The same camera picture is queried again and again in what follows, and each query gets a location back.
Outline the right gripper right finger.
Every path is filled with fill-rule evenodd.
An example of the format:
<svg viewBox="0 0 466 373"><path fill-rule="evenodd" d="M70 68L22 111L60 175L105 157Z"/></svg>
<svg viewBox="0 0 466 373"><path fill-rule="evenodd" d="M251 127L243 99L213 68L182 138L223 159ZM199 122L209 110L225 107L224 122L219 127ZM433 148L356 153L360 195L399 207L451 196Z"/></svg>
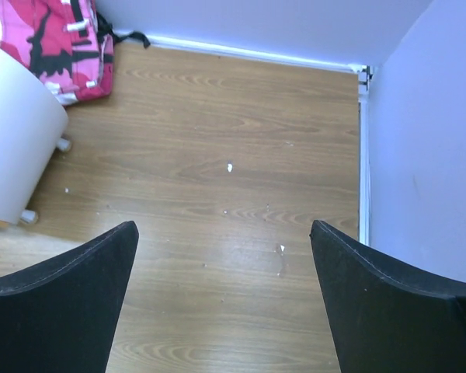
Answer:
<svg viewBox="0 0 466 373"><path fill-rule="evenodd" d="M310 238L342 372L466 372L466 283L324 221L313 222Z"/></svg>

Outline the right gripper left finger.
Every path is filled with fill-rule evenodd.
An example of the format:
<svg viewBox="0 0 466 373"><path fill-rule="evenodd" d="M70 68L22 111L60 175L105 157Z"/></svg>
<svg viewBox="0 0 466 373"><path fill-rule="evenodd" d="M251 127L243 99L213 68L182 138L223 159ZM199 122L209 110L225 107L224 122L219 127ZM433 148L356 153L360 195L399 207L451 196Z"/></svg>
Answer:
<svg viewBox="0 0 466 373"><path fill-rule="evenodd" d="M125 221L0 277L0 372L104 372L138 239Z"/></svg>

